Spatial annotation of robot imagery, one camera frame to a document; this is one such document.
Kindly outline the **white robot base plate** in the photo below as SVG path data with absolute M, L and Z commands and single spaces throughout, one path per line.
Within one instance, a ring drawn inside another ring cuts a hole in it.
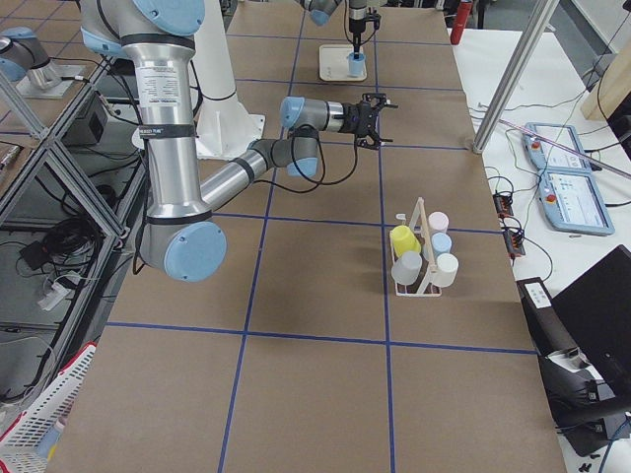
M 197 157 L 229 160 L 262 137 L 265 117 L 247 112 L 240 102 L 218 1 L 206 1 L 205 17 L 194 35 L 191 61 L 201 87 L 196 126 Z

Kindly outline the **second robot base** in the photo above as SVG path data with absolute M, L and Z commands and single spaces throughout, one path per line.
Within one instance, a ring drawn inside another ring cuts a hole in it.
M 56 63 L 36 34 L 26 27 L 1 33 L 1 71 L 24 98 L 62 99 L 84 67 Z

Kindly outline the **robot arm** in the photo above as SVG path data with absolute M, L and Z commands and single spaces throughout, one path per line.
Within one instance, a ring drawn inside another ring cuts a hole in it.
M 81 15 L 89 49 L 134 64 L 149 179 L 136 250 L 173 279 L 198 282 L 220 267 L 227 240 L 214 212 L 269 170 L 323 185 L 321 132 L 349 134 L 359 148 L 383 143 L 377 121 L 390 102 L 380 93 L 356 103 L 287 97 L 286 137 L 263 138 L 263 118 L 238 98 L 216 1 L 85 1 Z
M 360 59 L 360 49 L 364 42 L 362 35 L 365 33 L 367 24 L 373 25 L 373 33 L 375 33 L 381 25 L 381 15 L 378 11 L 368 6 L 366 0 L 300 0 L 298 4 L 310 14 L 312 21 L 318 25 L 325 25 L 335 12 L 335 10 L 344 4 L 345 22 L 347 23 L 347 40 L 352 44 L 353 52 L 351 58 L 353 60 Z

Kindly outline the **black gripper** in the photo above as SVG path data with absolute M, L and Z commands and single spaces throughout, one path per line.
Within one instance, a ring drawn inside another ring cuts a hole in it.
M 339 132 L 353 135 L 359 148 L 380 148 L 392 143 L 377 132 L 377 119 L 384 108 L 398 108 L 384 93 L 364 93 L 362 101 L 356 104 L 344 102 Z
M 347 6 L 345 9 L 345 18 L 346 38 L 349 42 L 352 42 L 353 57 L 359 58 L 361 54 L 361 43 L 363 42 L 362 35 L 366 31 L 367 25 L 371 24 L 373 27 L 373 32 L 369 36 L 369 39 L 371 39 L 375 32 L 380 29 L 382 17 L 378 10 L 373 7 L 355 8 Z

